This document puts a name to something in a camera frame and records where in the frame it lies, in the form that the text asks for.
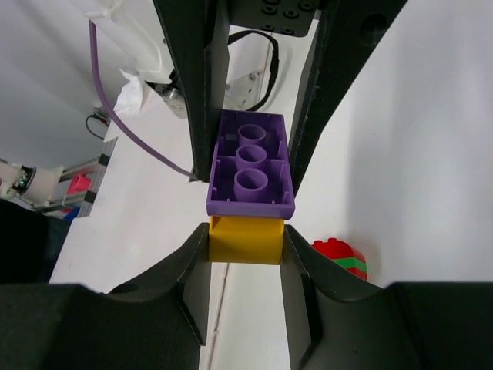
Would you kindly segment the purple striped oval lego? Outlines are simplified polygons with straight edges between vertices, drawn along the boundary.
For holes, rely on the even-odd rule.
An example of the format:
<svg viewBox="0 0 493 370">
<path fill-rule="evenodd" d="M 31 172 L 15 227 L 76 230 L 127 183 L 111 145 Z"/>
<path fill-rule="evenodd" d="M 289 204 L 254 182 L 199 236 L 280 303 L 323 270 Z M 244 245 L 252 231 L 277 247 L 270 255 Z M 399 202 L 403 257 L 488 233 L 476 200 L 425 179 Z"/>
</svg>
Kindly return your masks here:
<svg viewBox="0 0 493 370">
<path fill-rule="evenodd" d="M 213 152 L 207 214 L 289 220 L 294 211 L 284 117 L 224 110 Z"/>
</svg>

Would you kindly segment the pink plastic object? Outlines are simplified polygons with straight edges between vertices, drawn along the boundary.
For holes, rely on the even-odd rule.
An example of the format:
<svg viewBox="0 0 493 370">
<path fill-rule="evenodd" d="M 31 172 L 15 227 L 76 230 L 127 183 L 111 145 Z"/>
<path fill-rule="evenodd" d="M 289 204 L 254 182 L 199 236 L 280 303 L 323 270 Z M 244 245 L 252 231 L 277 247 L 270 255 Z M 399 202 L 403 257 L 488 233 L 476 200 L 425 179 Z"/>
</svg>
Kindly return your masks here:
<svg viewBox="0 0 493 370">
<path fill-rule="evenodd" d="M 76 177 L 72 178 L 66 194 L 73 195 L 75 193 L 86 192 L 90 188 L 90 185 L 91 179 L 88 178 L 85 174 L 79 174 Z"/>
</svg>

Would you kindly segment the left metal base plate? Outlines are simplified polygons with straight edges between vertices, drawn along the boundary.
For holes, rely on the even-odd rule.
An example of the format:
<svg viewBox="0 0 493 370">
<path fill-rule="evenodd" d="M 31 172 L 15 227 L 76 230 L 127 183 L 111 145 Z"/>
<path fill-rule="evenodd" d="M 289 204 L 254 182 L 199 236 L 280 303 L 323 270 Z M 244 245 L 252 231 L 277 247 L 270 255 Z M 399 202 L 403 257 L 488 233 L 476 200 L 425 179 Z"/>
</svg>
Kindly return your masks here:
<svg viewBox="0 0 493 370">
<path fill-rule="evenodd" d="M 265 93 L 262 69 L 250 72 L 226 84 L 223 109 L 246 111 L 260 102 Z"/>
</svg>

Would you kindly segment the yellow curved lego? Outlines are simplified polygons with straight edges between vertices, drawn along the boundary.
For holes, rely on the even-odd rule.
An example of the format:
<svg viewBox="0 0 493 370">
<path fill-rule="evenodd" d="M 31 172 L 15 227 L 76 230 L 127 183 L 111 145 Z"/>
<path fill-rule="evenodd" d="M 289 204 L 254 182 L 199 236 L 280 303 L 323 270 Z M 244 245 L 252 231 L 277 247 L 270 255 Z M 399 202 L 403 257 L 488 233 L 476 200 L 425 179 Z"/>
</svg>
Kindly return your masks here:
<svg viewBox="0 0 493 370">
<path fill-rule="evenodd" d="M 278 218 L 212 216 L 209 261 L 278 265 L 283 233 L 284 220 Z"/>
</svg>

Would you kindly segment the person forearm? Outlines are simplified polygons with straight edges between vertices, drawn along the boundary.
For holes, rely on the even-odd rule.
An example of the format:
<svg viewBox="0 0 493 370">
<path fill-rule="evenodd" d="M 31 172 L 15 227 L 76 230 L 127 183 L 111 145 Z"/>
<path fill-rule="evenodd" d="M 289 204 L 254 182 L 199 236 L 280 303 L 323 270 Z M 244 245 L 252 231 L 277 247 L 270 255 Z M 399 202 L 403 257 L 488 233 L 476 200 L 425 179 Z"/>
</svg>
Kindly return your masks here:
<svg viewBox="0 0 493 370">
<path fill-rule="evenodd" d="M 51 261 L 48 247 L 49 221 L 19 205 L 1 201 L 1 283 L 47 282 Z"/>
</svg>

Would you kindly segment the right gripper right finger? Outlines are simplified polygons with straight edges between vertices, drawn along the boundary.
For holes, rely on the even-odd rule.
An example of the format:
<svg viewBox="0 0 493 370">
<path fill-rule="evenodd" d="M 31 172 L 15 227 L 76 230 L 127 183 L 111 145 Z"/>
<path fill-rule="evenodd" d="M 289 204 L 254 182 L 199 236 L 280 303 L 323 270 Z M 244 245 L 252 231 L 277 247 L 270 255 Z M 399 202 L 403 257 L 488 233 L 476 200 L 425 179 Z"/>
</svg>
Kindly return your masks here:
<svg viewBox="0 0 493 370">
<path fill-rule="evenodd" d="M 379 288 L 329 260 L 291 226 L 280 263 L 294 369 L 490 369 L 489 282 Z"/>
</svg>

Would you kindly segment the red round striped lego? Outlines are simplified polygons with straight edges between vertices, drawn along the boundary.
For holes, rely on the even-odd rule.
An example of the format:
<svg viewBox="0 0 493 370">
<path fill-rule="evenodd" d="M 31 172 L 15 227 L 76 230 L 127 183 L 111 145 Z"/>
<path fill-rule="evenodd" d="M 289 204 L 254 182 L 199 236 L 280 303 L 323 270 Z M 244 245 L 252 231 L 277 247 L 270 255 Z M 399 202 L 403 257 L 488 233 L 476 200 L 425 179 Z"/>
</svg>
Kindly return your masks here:
<svg viewBox="0 0 493 370">
<path fill-rule="evenodd" d="M 364 281 L 367 280 L 367 262 L 364 255 L 345 241 L 332 237 L 316 240 L 312 247 L 340 267 Z"/>
</svg>

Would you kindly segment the crumpled white tissue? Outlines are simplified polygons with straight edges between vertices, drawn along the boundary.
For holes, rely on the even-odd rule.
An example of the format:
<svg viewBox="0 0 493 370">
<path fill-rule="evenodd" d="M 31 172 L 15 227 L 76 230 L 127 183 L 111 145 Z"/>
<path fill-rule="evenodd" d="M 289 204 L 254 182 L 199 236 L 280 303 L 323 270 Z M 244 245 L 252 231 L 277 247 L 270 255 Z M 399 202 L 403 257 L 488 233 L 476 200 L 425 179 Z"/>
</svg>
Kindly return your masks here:
<svg viewBox="0 0 493 370">
<path fill-rule="evenodd" d="M 136 116 L 143 106 L 145 80 L 137 69 L 120 68 L 119 71 L 127 82 L 117 96 L 113 110 L 120 118 Z"/>
</svg>

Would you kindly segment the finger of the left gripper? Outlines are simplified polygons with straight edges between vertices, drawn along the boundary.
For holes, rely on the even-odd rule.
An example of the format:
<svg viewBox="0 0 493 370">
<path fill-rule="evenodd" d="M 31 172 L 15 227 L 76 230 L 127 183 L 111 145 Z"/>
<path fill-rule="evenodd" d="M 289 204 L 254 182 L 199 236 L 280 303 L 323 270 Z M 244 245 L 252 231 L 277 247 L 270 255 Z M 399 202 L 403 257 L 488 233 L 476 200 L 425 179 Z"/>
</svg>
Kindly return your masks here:
<svg viewBox="0 0 493 370">
<path fill-rule="evenodd" d="M 406 0 L 321 2 L 290 130 L 294 192 L 300 189 L 325 126 L 406 3 Z"/>
<path fill-rule="evenodd" d="M 226 1 L 154 1 L 185 99 L 193 174 L 207 182 L 225 96 L 230 18 Z"/>
</svg>

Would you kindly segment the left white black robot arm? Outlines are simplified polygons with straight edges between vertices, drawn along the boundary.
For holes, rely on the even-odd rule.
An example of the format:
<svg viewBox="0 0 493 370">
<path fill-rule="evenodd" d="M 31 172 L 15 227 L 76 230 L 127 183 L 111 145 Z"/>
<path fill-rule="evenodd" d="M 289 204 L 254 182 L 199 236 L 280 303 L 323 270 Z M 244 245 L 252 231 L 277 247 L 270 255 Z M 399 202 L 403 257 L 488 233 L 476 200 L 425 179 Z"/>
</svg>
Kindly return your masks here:
<svg viewBox="0 0 493 370">
<path fill-rule="evenodd" d="M 191 177 L 208 180 L 229 65 L 229 30 L 304 37 L 318 25 L 304 65 L 290 131 L 290 168 L 299 188 L 321 133 L 390 28 L 402 1 L 153 1 L 151 20 L 122 1 L 83 4 L 151 82 L 173 74 L 189 121 Z"/>
</svg>

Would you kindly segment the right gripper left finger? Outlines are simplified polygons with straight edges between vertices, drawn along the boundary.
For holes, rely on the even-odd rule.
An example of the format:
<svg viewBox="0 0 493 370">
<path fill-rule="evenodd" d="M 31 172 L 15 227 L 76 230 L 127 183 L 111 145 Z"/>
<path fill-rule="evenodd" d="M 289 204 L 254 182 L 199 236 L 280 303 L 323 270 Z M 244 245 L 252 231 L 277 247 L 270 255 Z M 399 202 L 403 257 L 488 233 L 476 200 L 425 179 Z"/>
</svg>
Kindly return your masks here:
<svg viewBox="0 0 493 370">
<path fill-rule="evenodd" d="M 206 344 L 209 226 L 133 279 L 1 288 L 3 369 L 197 369 Z"/>
</svg>

